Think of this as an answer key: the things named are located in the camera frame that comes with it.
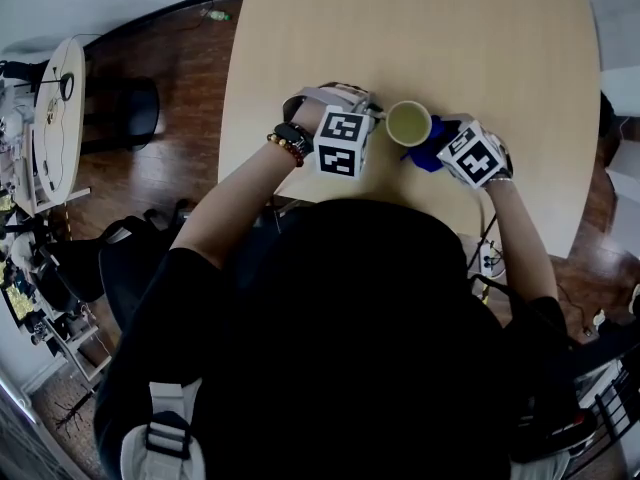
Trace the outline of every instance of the box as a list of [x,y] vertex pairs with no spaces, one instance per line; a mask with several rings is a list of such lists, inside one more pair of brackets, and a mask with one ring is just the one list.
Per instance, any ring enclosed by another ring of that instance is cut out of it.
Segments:
[[477,189],[505,167],[500,140],[477,119],[459,114],[442,120],[460,121],[458,136],[438,153],[440,161],[455,177]]
[[318,172],[342,179],[360,179],[367,137],[374,126],[374,119],[368,115],[327,106],[313,139]]

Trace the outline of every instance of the black wristband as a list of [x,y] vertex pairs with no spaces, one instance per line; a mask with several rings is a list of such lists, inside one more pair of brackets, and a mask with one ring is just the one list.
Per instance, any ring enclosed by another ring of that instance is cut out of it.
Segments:
[[280,123],[273,130],[278,137],[286,140],[305,157],[313,152],[313,137],[304,128],[294,123]]

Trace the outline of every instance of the bottle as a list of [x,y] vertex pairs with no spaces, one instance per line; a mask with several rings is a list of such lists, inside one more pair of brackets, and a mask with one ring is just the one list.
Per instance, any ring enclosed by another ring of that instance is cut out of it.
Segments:
[[209,17],[214,21],[229,21],[231,16],[224,11],[211,11]]

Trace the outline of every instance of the white table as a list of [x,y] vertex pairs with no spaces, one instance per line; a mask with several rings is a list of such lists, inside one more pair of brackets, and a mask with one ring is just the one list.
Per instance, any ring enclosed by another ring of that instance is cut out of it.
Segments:
[[[515,179],[547,251],[566,257],[596,152],[598,43],[589,0],[244,0],[222,120],[219,179],[265,142],[282,102],[330,81],[373,91],[389,109],[414,99],[436,114],[467,112],[509,146]],[[313,159],[278,194],[387,200],[477,236],[474,194],[429,174],[391,142],[369,141],[359,182],[315,173]],[[487,220],[492,207],[482,192]]]
[[42,188],[53,205],[89,193],[84,189],[72,194],[80,160],[85,97],[84,50],[74,38],[64,40],[56,49],[43,81],[61,80],[62,84],[40,85],[36,103],[33,147]]

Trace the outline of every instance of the desk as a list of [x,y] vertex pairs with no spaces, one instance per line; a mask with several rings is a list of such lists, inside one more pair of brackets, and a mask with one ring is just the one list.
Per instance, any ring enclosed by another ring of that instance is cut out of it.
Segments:
[[[600,68],[589,0],[244,0],[229,69],[219,179],[265,142],[282,102],[329,81],[468,112],[508,144],[549,253],[566,257],[595,158]],[[359,182],[315,174],[310,158],[278,194],[368,197],[430,213],[477,236],[475,194],[409,161],[378,127]],[[485,213],[491,203],[479,193]]]
[[80,159],[85,61],[82,46],[74,38],[58,46],[43,81],[68,76],[73,77],[72,82],[67,82],[68,90],[63,91],[62,84],[42,84],[36,103],[33,147],[42,188],[53,204],[70,198]]

